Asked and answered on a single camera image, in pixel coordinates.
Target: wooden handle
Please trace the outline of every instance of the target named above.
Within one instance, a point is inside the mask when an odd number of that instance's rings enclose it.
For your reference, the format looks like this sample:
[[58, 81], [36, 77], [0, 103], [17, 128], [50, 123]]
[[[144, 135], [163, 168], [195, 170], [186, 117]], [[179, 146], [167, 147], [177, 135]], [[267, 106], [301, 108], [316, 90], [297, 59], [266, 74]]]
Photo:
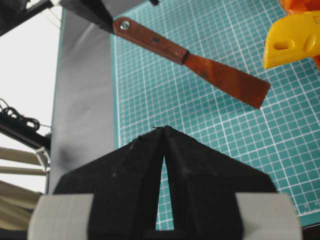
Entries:
[[177, 64], [183, 65], [188, 50], [127, 17], [113, 22], [114, 33]]

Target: orange object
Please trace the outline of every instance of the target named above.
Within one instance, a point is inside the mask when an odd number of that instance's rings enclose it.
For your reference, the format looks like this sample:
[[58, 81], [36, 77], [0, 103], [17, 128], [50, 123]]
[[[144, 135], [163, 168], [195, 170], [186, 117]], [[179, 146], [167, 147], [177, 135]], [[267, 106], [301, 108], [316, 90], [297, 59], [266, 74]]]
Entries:
[[115, 35], [167, 58], [207, 80], [234, 98], [259, 109], [270, 83], [222, 63], [191, 54], [187, 49], [133, 21], [120, 17], [113, 22]]
[[[320, 10], [320, 0], [279, 0], [279, 2], [288, 15]], [[320, 69], [320, 55], [313, 59]]]

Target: white wall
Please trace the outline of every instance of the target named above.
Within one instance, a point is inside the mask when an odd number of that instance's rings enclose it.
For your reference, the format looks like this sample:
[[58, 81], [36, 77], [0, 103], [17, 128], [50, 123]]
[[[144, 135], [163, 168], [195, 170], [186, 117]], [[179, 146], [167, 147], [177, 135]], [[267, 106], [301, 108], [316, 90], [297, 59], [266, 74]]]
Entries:
[[[52, 9], [61, 18], [60, 7]], [[60, 30], [40, 13], [0, 37], [0, 99], [26, 117], [51, 125]], [[41, 127], [38, 133], [50, 132]], [[0, 147], [33, 152], [0, 133]], [[0, 166], [32, 167], [0, 159]], [[0, 180], [44, 192], [45, 177], [0, 174]]]

